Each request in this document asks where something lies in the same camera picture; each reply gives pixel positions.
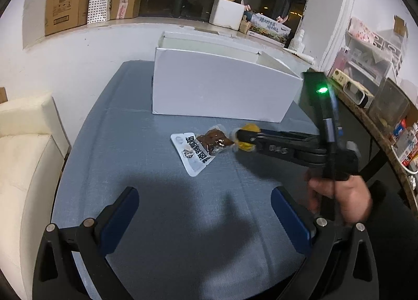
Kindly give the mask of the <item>person right hand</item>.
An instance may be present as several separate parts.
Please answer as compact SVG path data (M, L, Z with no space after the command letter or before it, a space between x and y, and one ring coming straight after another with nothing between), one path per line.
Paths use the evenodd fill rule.
M370 215L373 201L361 176L352 175L345 181L333 181L314 177L311 170L305 173L307 182L308 209L320 210L324 197L335 199L340 206L343 220L348 224L365 222Z

